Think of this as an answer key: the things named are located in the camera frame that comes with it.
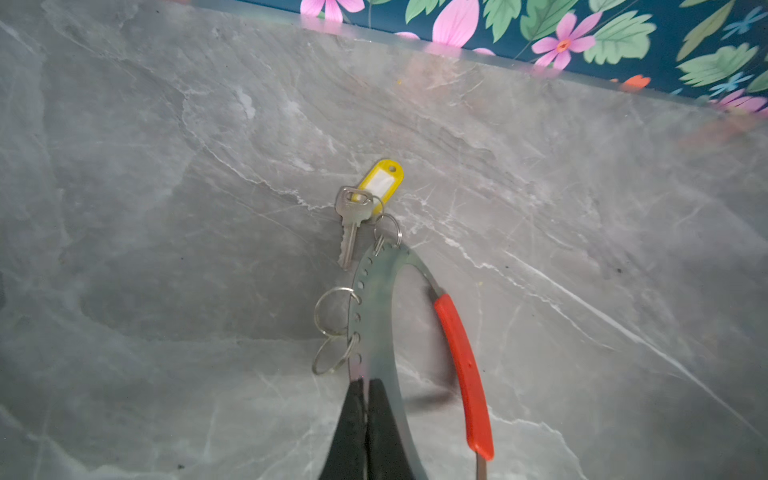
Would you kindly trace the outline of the metal keyring with red handle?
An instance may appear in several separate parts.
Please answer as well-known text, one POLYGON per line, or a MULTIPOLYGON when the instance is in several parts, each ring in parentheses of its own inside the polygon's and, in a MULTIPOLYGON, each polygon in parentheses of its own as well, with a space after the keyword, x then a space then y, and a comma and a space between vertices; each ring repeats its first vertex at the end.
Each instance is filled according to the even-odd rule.
POLYGON ((383 242, 363 253, 354 274, 346 331, 350 380, 383 382, 415 479, 428 478, 430 434, 467 446, 474 476, 486 479, 495 456, 479 365, 461 316, 426 262, 383 242))

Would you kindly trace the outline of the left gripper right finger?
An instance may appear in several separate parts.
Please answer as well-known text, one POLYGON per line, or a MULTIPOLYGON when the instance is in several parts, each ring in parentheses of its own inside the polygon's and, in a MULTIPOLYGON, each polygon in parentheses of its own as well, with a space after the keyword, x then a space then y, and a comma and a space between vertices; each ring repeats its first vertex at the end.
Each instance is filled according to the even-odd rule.
POLYGON ((368 479, 415 479, 385 386, 379 379, 372 379, 369 383, 366 451, 368 479))

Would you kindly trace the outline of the yellow key tag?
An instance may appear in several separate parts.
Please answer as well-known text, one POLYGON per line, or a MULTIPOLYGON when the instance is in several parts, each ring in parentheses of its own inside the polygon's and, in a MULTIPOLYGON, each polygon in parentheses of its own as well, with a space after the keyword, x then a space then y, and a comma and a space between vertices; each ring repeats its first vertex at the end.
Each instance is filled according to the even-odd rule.
POLYGON ((404 178, 404 170, 397 161, 382 159, 363 178, 358 189, 378 197, 386 205, 404 178))

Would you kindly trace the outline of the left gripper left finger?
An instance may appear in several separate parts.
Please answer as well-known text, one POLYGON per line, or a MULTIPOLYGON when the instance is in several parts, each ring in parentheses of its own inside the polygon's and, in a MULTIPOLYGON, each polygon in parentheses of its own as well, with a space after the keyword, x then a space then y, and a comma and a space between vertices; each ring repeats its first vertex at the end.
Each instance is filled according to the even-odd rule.
POLYGON ((362 480, 366 471, 363 380, 349 384, 320 480, 362 480))

